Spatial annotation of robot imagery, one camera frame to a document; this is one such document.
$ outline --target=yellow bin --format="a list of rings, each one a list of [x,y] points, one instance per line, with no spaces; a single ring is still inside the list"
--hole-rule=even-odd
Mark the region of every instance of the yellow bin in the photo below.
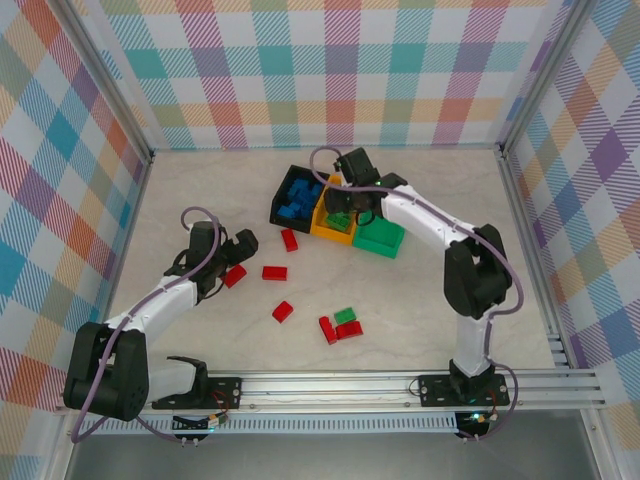
[[[336,185],[340,185],[340,175],[331,175],[329,177],[329,181],[331,183],[335,183]],[[322,191],[322,195],[320,195],[320,199],[316,204],[316,207],[313,209],[313,217],[311,219],[311,235],[316,235],[318,237],[328,238],[329,240],[333,240],[338,243],[344,243],[345,245],[351,245],[353,243],[353,237],[356,234],[356,220],[355,215],[351,215],[351,222],[349,222],[349,226],[347,230],[343,232],[339,232],[338,230],[334,230],[329,225],[327,225],[327,216],[329,213],[326,208],[324,208],[324,192],[329,187],[324,187]]]

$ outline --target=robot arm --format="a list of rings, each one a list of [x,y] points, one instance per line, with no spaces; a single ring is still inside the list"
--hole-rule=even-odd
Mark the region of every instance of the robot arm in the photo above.
[[[219,230],[226,238],[224,227],[220,226]],[[236,238],[238,243],[226,238],[203,268],[187,280],[165,289],[166,285],[194,270],[213,247],[213,224],[205,221],[192,226],[189,248],[180,252],[153,290],[161,288],[164,291],[142,306],[118,336],[112,361],[100,379],[89,412],[129,421],[145,404],[161,398],[180,396],[183,402],[193,404],[202,401],[208,393],[204,362],[169,357],[161,365],[149,365],[147,352],[176,318],[219,291],[229,267],[252,257],[258,250],[258,241],[250,230],[242,230]],[[107,340],[129,311],[103,324],[86,323],[78,330],[63,393],[67,407],[80,409],[84,404],[97,376]]]
[[[473,400],[494,371],[485,345],[489,313],[505,300],[512,279],[491,252],[457,227],[483,237],[506,257],[499,232],[491,225],[476,228],[461,222],[394,173],[381,177],[362,148],[342,155],[335,167],[348,185],[386,187],[405,195],[328,189],[325,205],[329,213],[373,212],[410,231],[443,257],[443,290],[457,314],[456,351],[449,365],[452,385],[461,401]]]

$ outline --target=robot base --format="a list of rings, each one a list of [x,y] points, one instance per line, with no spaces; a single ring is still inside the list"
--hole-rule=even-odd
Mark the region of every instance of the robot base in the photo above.
[[[153,402],[151,408],[154,410],[237,410],[240,408],[242,378],[209,377],[207,364],[203,361],[189,357],[167,358],[190,363],[196,368],[193,386],[190,392],[171,395]]]
[[[509,391],[504,375],[495,373],[493,367],[477,377],[467,378],[451,361],[449,372],[449,375],[418,377],[418,394],[423,407],[509,405]]]

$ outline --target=red block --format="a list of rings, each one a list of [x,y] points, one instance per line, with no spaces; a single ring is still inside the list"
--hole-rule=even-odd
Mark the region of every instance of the red block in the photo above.
[[[236,283],[238,283],[246,274],[247,271],[242,265],[236,265],[224,276],[224,284],[227,286],[227,288],[231,288]]]
[[[320,328],[322,329],[322,333],[324,333],[329,345],[333,345],[338,341],[338,336],[336,335],[336,331],[333,329],[333,325],[331,325],[329,317],[320,318]]]
[[[282,323],[291,313],[293,313],[293,307],[287,302],[282,302],[271,315],[273,315],[273,318],[278,320],[278,322]]]
[[[336,335],[338,336],[338,340],[357,337],[358,335],[362,335],[362,326],[360,326],[360,322],[357,320],[349,323],[343,323],[336,327]]]
[[[263,267],[262,279],[285,282],[287,280],[287,267]]]
[[[296,236],[293,234],[293,230],[287,228],[280,233],[282,234],[282,240],[284,241],[284,247],[287,249],[287,252],[295,252],[298,249],[298,242],[296,241]]]

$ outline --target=plaid backdrop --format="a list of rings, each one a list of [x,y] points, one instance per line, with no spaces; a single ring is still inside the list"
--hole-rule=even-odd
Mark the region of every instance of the plaid backdrop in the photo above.
[[[558,10],[556,14],[556,18],[554,18],[553,23],[551,24],[551,28],[547,32],[547,35],[542,42],[542,46],[540,50],[538,50],[538,54],[536,55],[535,60],[531,64],[529,71],[527,72],[527,76],[525,77],[524,82],[520,86],[520,90],[518,91],[518,96],[514,100],[511,105],[511,109],[509,110],[509,114],[507,115],[507,120],[502,125],[500,130],[500,134],[498,135],[497,142],[503,143],[511,130],[511,126],[513,125],[513,121],[520,113],[520,108],[522,107],[522,102],[527,98],[529,92],[533,85],[535,85],[538,80],[538,74],[540,73],[540,68],[544,65],[544,62],[547,60],[549,53],[552,50],[553,44],[558,38],[558,35],[562,31],[564,27],[565,21],[569,16],[569,12],[571,11],[571,7],[575,3],[576,0],[563,0],[562,6]]]
[[[44,0],[0,6],[0,479],[35,477],[143,163]]]
[[[562,3],[75,0],[173,149],[492,145]]]
[[[512,156],[562,321],[640,478],[640,0],[601,1]]]

